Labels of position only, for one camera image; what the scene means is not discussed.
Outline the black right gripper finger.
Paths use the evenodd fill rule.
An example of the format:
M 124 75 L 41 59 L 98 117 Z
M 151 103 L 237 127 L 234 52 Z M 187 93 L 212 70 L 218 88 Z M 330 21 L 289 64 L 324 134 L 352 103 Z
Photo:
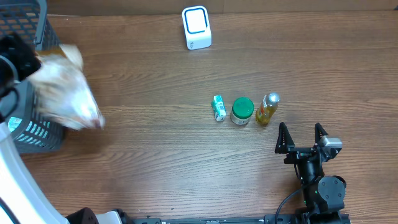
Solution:
M 327 136 L 328 133 L 323 129 L 320 123 L 315 124 L 315 142 L 319 144 L 323 136 Z
M 289 133 L 289 130 L 284 122 L 279 124 L 279 133 L 277 143 L 275 146 L 276 154 L 287 154 L 293 151 L 295 147 L 294 141 Z

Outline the yellow oil bottle silver cap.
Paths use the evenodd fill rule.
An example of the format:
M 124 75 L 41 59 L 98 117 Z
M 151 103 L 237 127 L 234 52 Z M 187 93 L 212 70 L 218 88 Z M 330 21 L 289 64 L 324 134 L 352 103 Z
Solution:
M 275 92 L 265 95 L 256 111 L 256 121 L 263 126 L 267 126 L 278 108 L 279 101 L 280 96 Z

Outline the green lid white jar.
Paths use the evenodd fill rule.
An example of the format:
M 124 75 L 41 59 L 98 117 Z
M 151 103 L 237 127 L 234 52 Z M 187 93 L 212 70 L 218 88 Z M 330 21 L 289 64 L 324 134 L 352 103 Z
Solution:
M 245 125 L 249 122 L 254 112 L 254 103 L 247 97 L 237 98 L 231 111 L 231 120 L 237 125 Z

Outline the small teal packet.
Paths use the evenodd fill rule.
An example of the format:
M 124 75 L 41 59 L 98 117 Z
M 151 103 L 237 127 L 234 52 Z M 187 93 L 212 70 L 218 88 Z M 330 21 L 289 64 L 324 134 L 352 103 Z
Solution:
M 217 122 L 224 121 L 227 116 L 224 102 L 221 95 L 215 95 L 211 102 L 211 107 L 213 109 L 215 120 Z

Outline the white orange snack packet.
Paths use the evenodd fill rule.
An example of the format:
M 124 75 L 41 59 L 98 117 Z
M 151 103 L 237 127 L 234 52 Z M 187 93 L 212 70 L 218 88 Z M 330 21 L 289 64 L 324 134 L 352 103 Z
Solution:
M 104 128 L 105 118 L 83 73 L 78 47 L 60 44 L 37 51 L 35 56 L 40 68 L 28 76 L 28 81 L 38 97 L 38 112 L 74 130 Z

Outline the teal tissue pack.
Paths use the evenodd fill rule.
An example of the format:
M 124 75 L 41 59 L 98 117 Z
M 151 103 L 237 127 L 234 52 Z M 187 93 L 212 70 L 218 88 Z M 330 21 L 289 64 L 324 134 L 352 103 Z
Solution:
M 8 121 L 8 128 L 12 133 L 16 133 L 16 129 L 21 126 L 21 124 L 21 118 L 11 117 Z M 45 143 L 42 141 L 42 139 L 46 138 L 49 132 L 41 127 L 41 124 L 45 128 L 50 126 L 50 123 L 47 121 L 40 121 L 39 124 L 30 121 L 22 134 L 18 134 L 16 136 L 16 140 L 23 143 L 44 147 Z

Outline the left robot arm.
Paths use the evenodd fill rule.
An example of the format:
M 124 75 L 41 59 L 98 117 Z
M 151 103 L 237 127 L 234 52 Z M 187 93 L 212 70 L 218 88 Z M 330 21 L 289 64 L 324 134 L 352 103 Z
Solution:
M 48 201 L 23 163 L 6 118 L 19 106 L 15 86 L 39 67 L 33 50 L 18 34 L 14 32 L 1 39 L 1 98 L 10 93 L 15 98 L 10 110 L 1 114 L 1 209 L 12 223 L 132 223 L 132 218 L 121 209 L 96 215 L 90 208 L 82 208 L 64 217 Z

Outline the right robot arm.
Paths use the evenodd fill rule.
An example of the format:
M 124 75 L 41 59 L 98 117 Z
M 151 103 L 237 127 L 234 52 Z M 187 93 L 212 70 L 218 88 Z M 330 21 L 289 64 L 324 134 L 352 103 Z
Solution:
M 285 154 L 285 164 L 292 164 L 300 188 L 287 196 L 278 206 L 274 223 L 350 223 L 348 215 L 340 210 L 345 207 L 346 181 L 337 175 L 325 175 L 322 164 L 334 159 L 343 148 L 339 138 L 331 137 L 320 123 L 315 125 L 315 144 L 312 147 L 295 147 L 285 123 L 279 124 L 275 146 L 276 154 Z M 297 209 L 287 218 L 280 216 L 285 203 L 293 196 L 302 193 L 303 208 Z

